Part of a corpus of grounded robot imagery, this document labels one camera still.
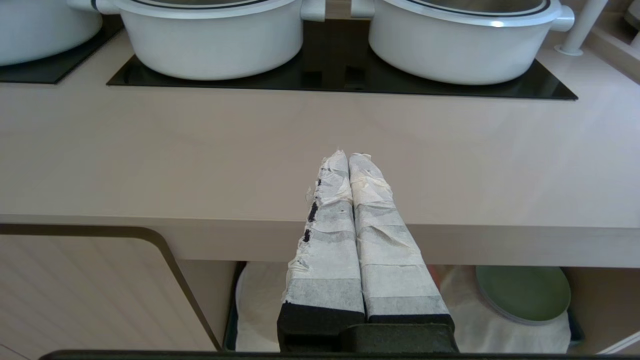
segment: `white pot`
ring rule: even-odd
[[[62,53],[101,26],[100,14],[71,9],[65,0],[0,0],[0,66]]]
[[[193,80],[242,78],[274,69],[300,50],[303,19],[324,21],[324,0],[213,1],[188,7],[175,0],[96,4],[103,13],[120,13],[142,63]],[[87,8],[91,1],[69,4]]]
[[[369,44],[387,63],[422,78],[488,85],[522,75],[550,29],[573,26],[558,0],[532,0],[530,10],[518,9],[520,1],[352,0],[351,15],[372,17]],[[516,8],[494,11],[499,6]]]

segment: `beige cabinet door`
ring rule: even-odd
[[[1,358],[37,360],[62,349],[216,350],[175,262],[170,268],[158,247],[135,237],[63,234],[0,234]]]

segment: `green plate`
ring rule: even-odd
[[[480,292],[502,315],[531,325],[549,323],[571,302],[571,289],[558,267],[476,266]]]

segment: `beige countertop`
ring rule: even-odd
[[[555,43],[578,101],[108,87],[122,33],[57,86],[0,84],[0,222],[297,227],[340,147],[414,226],[640,228],[640,86]]]

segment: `induction cooktop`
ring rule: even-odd
[[[537,60],[524,75],[497,85],[452,85],[419,78],[377,57],[369,48],[368,34],[366,20],[305,22],[302,50],[262,74],[223,81],[184,80],[155,72],[133,56],[107,85],[578,99]]]
[[[119,15],[102,17],[102,29],[89,41],[48,58],[0,67],[0,83],[57,84],[122,28]]]

